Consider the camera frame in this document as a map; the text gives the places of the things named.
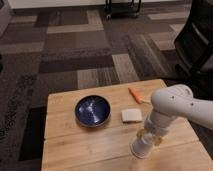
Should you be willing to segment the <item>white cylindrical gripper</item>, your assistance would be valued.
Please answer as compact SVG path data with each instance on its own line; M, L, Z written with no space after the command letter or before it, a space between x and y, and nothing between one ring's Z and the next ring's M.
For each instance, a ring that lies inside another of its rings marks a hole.
M173 121L173 116L167 116L157 112L156 110L152 110L145 119L145 129L138 130L136 136L141 138L146 133L146 131L152 133L156 135L154 138L154 145L159 146L163 141L163 138L159 136L165 136L168 133L169 126Z

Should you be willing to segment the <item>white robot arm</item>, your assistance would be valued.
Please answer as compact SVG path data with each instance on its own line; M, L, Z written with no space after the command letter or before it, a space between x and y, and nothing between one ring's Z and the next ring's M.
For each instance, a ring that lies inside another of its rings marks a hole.
M186 118L213 130L213 101L197 99L192 90L177 84L154 91L151 95L152 111L136 137L140 140L147 135L151 140L163 137L170 125L178 118Z

